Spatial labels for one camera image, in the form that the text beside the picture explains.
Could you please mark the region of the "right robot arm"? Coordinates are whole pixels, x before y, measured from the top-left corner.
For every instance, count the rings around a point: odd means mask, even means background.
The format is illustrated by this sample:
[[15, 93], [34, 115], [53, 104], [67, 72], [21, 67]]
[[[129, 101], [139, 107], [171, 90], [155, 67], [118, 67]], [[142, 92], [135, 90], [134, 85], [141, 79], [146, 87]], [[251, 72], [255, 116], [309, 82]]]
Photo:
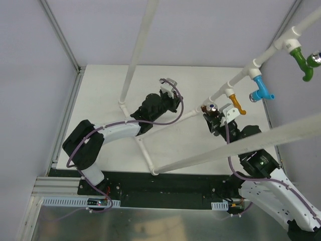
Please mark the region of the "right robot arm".
[[246, 171], [236, 171], [217, 193], [223, 198], [248, 199], [274, 218], [291, 240], [320, 240], [320, 210], [291, 183], [279, 163], [264, 149], [238, 155]]

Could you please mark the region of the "brown water faucet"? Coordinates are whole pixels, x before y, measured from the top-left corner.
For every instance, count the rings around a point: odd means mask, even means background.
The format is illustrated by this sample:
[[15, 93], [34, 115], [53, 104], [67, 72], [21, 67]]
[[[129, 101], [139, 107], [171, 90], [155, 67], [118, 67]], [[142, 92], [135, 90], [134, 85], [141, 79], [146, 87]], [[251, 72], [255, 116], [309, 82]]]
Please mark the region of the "brown water faucet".
[[218, 116], [219, 115], [218, 107], [214, 103], [202, 105], [201, 111], [208, 116]]

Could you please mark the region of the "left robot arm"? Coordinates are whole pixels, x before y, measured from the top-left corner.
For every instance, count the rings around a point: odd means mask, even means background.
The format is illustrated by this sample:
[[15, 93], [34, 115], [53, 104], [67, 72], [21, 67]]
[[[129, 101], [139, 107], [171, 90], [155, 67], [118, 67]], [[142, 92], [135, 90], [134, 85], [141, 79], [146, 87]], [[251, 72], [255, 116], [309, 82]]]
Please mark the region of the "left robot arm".
[[177, 91], [171, 94], [160, 91], [146, 96], [141, 106], [130, 115], [127, 121], [99, 127], [89, 120], [82, 120], [62, 144], [64, 152], [74, 166], [89, 181], [89, 190], [94, 195], [105, 192], [104, 174], [96, 164], [103, 145], [148, 132], [155, 121], [167, 111], [176, 113], [183, 97]]

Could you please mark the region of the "white PVC pipe frame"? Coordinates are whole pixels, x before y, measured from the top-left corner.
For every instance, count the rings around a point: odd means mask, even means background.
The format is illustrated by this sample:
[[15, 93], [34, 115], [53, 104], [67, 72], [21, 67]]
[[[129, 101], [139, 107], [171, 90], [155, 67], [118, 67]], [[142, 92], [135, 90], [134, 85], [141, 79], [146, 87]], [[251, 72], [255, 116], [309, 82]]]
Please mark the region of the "white PVC pipe frame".
[[[305, 17], [297, 25], [292, 26], [285, 31], [282, 36], [275, 42], [275, 47], [279, 50], [285, 50], [288, 54], [297, 47], [301, 47], [298, 39], [302, 33], [311, 27], [316, 21], [320, 19], [320, 8], [314, 10], [311, 14]], [[229, 98], [230, 95], [235, 94], [234, 86], [245, 77], [250, 77], [253, 80], [254, 77], [261, 75], [260, 69], [253, 66], [253, 60], [249, 62], [243, 69], [234, 76], [231, 80], [224, 83], [220, 89], [209, 96], [203, 104], [188, 112], [187, 114], [181, 113], [177, 119], [173, 122], [184, 121], [190, 117], [196, 116], [201, 111], [201, 106], [209, 103], [214, 103], [221, 95], [225, 95]], [[228, 143], [223, 147], [219, 147], [215, 150], [211, 150], [187, 159], [176, 161], [172, 164], [161, 166], [156, 168], [150, 158], [150, 155], [139, 136], [135, 137], [135, 141], [139, 145], [139, 148], [145, 158], [148, 168], [152, 175], [158, 175], [168, 171], [178, 170], [185, 167], [190, 167], [198, 164], [208, 162], [210, 160], [219, 160], [221, 158], [230, 158], [238, 154], [248, 153], [265, 147], [287, 144], [301, 139], [307, 139], [320, 135], [320, 128], [316, 126], [320, 122], [320, 114], [302, 118], [298, 121], [277, 127], [269, 130], [265, 133], [254, 134], [250, 137], [246, 137], [240, 141]]]

